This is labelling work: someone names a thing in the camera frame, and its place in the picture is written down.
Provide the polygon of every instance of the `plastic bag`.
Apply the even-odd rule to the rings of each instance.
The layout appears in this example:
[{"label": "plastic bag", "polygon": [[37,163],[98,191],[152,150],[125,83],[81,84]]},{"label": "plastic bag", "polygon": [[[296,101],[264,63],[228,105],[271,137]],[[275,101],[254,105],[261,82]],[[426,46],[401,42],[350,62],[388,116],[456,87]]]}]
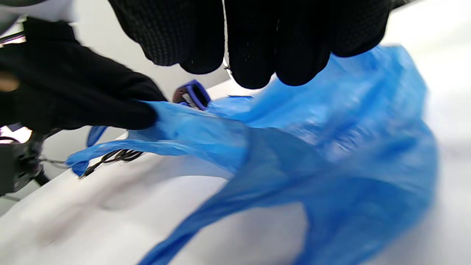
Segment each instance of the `plastic bag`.
[{"label": "plastic bag", "polygon": [[351,265],[416,223],[433,199],[434,138],[421,120],[426,88],[402,47],[332,56],[306,85],[275,81],[252,98],[207,112],[158,102],[152,128],[68,159],[77,173],[114,149],[193,154],[234,173],[227,185],[141,261],[164,265],[211,223],[253,207],[294,201],[308,218],[295,264]]}]

